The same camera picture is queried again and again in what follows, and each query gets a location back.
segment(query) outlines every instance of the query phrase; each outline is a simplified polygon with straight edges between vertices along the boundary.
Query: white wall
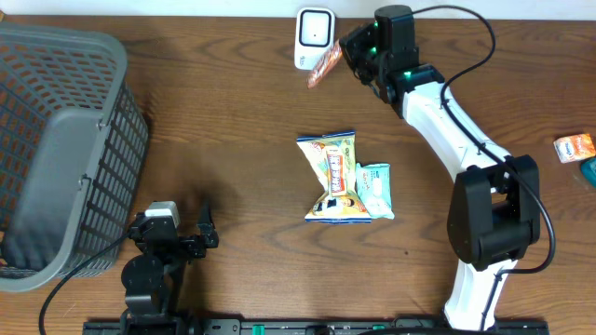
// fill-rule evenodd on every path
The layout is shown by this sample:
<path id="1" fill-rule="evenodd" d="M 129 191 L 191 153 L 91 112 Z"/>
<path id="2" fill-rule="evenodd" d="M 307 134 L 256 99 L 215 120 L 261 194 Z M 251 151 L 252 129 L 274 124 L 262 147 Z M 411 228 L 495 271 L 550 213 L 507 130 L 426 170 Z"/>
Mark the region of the white wall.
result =
<path id="1" fill-rule="evenodd" d="M 596 20 L 596 0 L 0 0 L 0 9 L 7 14 L 294 17 L 301 7 L 321 6 L 339 18 L 370 18 L 378 7 L 394 4 L 459 5 L 489 19 Z M 419 17 L 467 14 L 440 10 Z"/>

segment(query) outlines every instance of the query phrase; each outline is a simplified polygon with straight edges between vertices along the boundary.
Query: gray plastic bin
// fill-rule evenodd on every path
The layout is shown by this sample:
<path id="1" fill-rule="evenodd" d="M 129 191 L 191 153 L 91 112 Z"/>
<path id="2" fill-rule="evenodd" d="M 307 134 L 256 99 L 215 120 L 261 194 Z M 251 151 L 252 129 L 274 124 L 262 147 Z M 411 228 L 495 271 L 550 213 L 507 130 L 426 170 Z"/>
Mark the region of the gray plastic bin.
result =
<path id="1" fill-rule="evenodd" d="M 126 70 L 109 35 L 0 23 L 0 290 L 37 288 L 123 234 L 148 139 Z"/>

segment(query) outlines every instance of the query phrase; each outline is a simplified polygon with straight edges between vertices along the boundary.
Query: wooden surface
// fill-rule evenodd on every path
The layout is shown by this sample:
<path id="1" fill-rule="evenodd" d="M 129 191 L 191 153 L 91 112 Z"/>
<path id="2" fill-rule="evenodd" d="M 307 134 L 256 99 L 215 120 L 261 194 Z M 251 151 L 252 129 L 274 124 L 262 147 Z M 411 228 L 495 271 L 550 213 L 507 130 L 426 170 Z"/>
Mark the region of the wooden surface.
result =
<path id="1" fill-rule="evenodd" d="M 392 318 L 436 314 L 457 259 L 446 234 L 452 182 L 425 141 L 360 85 L 345 64 L 315 90 L 293 66 L 294 20 L 7 17 L 114 35 L 129 54 L 128 83 L 153 119 L 134 211 L 175 200 L 192 225 L 205 199 L 221 245 L 187 272 L 183 308 L 246 318 Z M 338 33 L 358 20 L 338 20 Z M 596 23 L 495 21 L 487 66 L 454 84 L 477 124 L 540 166 L 541 195 L 558 252 L 539 275 L 512 276 L 501 317 L 544 317 L 553 334 L 596 324 L 596 192 L 552 141 L 596 134 Z M 420 20 L 423 61 L 449 77 L 487 52 L 474 20 Z M 396 219 L 369 225 L 306 223 L 322 190 L 295 138 L 355 129 L 357 159 L 391 164 Z M 519 267 L 547 252 L 546 231 Z M 48 334 L 78 334 L 90 318 L 125 309 L 126 243 L 106 274 L 68 283 L 50 305 Z M 34 334 L 52 285 L 0 294 L 0 334 Z"/>

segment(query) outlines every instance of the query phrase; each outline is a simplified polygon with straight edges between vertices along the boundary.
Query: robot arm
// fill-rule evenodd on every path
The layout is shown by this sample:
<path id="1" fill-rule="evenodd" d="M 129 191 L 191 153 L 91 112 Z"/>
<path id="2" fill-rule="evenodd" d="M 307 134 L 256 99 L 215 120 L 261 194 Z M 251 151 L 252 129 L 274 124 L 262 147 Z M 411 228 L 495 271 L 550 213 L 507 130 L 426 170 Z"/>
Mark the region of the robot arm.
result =
<path id="1" fill-rule="evenodd" d="M 494 308 L 506 279 L 499 276 L 491 299 L 497 274 L 513 269 L 539 237 L 538 208 L 442 108 L 444 79 L 431 65 L 418 62 L 410 8 L 382 7 L 374 16 L 375 23 L 340 40 L 342 52 L 361 83 L 372 86 L 374 81 L 379 98 L 420 132 L 449 171 L 454 193 L 447 232 L 459 263 L 454 290 L 443 312 L 452 328 L 486 330 L 494 324 Z M 527 155 L 513 158 L 474 124 L 449 89 L 445 93 L 454 117 L 538 193 L 534 160 Z M 493 193 L 507 198 L 493 204 Z"/>

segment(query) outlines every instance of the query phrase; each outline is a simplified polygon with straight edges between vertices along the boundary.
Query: yellow and white snack bag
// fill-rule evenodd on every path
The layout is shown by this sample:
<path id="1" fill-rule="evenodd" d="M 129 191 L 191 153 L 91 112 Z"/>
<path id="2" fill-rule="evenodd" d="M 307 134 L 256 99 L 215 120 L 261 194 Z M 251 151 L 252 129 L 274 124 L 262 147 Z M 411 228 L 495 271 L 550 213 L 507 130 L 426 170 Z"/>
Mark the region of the yellow and white snack bag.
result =
<path id="1" fill-rule="evenodd" d="M 296 140 L 325 191 L 306 214 L 307 221 L 332 224 L 371 222 L 371 216 L 355 189 L 354 135 L 354 131 L 347 131 Z"/>

